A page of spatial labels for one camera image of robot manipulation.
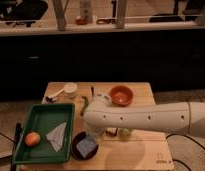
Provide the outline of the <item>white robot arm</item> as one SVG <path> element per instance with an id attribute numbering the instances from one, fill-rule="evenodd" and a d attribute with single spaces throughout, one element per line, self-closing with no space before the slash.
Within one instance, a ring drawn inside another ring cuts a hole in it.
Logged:
<path id="1" fill-rule="evenodd" d="M 97 94 L 86 107 L 83 120 L 92 136 L 114 127 L 205 138 L 205 102 L 114 107 L 107 94 Z"/>

